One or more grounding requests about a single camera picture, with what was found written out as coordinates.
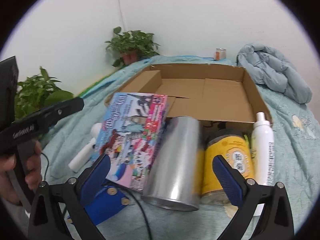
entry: black cable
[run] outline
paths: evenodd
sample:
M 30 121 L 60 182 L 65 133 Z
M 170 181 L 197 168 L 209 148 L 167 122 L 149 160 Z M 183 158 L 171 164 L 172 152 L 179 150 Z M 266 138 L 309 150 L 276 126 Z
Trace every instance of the black cable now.
M 46 159 L 47 159 L 47 167 L 45 168 L 45 172 L 44 172 L 44 181 L 45 181 L 45 177 L 47 176 L 47 171 L 48 171 L 48 168 L 49 168 L 49 159 L 47 157 L 47 155 L 45 155 L 44 153 L 41 153 Z
M 120 189 L 120 190 L 122 190 L 122 191 L 125 191 L 126 193 L 128 193 L 128 194 L 135 200 L 135 202 L 138 204 L 138 206 L 139 206 L 139 208 L 140 208 L 140 210 L 141 210 L 141 213 L 142 213 L 142 215 L 143 215 L 144 221 L 145 221 L 145 223 L 146 223 L 149 240 L 152 240 L 153 238 L 152 238 L 152 234 L 151 234 L 151 228 L 150 228 L 149 221 L 148 221 L 148 218 L 147 218 L 147 216 L 146 216 L 146 213 L 144 212 L 144 209 L 143 209 L 143 207 L 141 206 L 140 201 L 136 199 L 136 197 L 132 194 L 132 192 L 131 192 L 129 189 L 127 189 L 126 187 L 123 187 L 123 186 L 121 186 L 121 185 L 115 184 L 115 183 L 112 182 L 112 181 L 108 181 L 107 183 L 102 184 L 102 185 L 103 185 L 103 186 L 113 186 L 113 187 L 118 188 L 118 189 Z
M 211 121 L 210 126 L 206 126 L 206 125 L 204 125 L 203 127 L 205 127 L 205 128 L 211 128 L 211 127 L 213 127 L 213 124 L 214 124 L 214 123 L 217 123 L 217 122 L 218 122 L 218 121 L 216 121 L 216 122 Z

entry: human hand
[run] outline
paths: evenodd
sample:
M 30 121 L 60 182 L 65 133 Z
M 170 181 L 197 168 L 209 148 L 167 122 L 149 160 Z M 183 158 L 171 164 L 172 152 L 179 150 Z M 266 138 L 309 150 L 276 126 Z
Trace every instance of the human hand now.
M 40 158 L 41 152 L 41 145 L 38 141 L 36 141 L 35 153 L 27 160 L 26 165 L 26 168 L 30 171 L 30 173 L 25 177 L 25 181 L 31 190 L 38 187 L 38 184 L 42 181 Z M 20 199 L 6 173 L 6 171 L 13 170 L 15 166 L 15 155 L 0 157 L 0 196 L 13 204 L 18 204 Z

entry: cardboard box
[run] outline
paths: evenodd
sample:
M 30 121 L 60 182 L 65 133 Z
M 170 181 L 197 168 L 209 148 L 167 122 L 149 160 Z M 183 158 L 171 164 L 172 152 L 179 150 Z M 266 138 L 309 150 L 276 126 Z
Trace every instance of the cardboard box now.
M 226 121 L 251 130 L 257 112 L 270 112 L 243 67 L 219 64 L 156 64 L 121 86 L 121 92 L 168 95 L 167 117 L 191 116 L 203 121 Z M 108 105 L 111 97 L 106 98 Z

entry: white wall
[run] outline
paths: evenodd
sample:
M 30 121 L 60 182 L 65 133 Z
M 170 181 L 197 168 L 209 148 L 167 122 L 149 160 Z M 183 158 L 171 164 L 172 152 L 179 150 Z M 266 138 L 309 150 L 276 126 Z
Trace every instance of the white wall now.
M 0 59 L 16 55 L 19 80 L 39 66 L 78 93 L 115 70 L 105 43 L 121 26 L 118 0 L 39 0 L 21 20 Z
M 155 33 L 160 54 L 213 57 L 226 48 L 235 61 L 249 42 L 279 49 L 314 95 L 309 107 L 320 121 L 320 64 L 298 21 L 278 0 L 120 0 L 124 26 Z
M 17 56 L 19 79 L 48 69 L 63 89 L 78 93 L 114 71 L 105 54 L 112 28 L 155 33 L 166 56 L 212 57 L 216 47 L 235 60 L 260 42 L 284 53 L 310 85 L 309 107 L 320 120 L 320 64 L 298 21 L 278 0 L 40 0 L 0 55 Z

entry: blue blanket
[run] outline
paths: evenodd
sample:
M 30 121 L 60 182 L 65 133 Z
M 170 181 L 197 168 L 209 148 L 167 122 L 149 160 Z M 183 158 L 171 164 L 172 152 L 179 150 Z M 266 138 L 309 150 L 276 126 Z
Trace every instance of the blue blanket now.
M 155 56 L 119 70 L 108 77 L 105 84 L 89 91 L 84 98 L 83 111 L 57 123 L 42 140 L 44 153 L 50 160 L 46 180 L 50 184 L 64 183 L 78 173 L 68 168 L 68 163 L 91 139 L 89 134 L 94 123 L 105 114 L 104 99 L 123 82 L 142 68 L 157 63 L 219 63 L 234 65 L 233 62 L 212 62 L 200 57 Z M 273 117 L 275 135 L 275 182 L 282 181 L 287 189 L 292 208 L 295 230 L 303 222 L 308 210 L 317 198 L 320 183 L 320 126 L 305 104 L 298 104 L 284 94 L 258 85 Z M 44 173 L 46 160 L 42 161 Z M 230 218 L 222 206 L 201 205 L 196 212 L 169 211 L 141 203 L 149 219 L 154 239 L 216 239 L 229 223 Z M 254 230 L 258 217 L 252 219 L 245 234 L 248 239 Z M 73 225 L 68 224 L 73 237 L 78 239 Z M 148 239 L 147 230 L 140 209 L 130 205 L 107 221 L 98 225 L 108 239 Z
M 247 69 L 256 84 L 265 84 L 299 104 L 310 102 L 310 87 L 277 49 L 262 44 L 246 44 L 237 55 L 237 63 Z

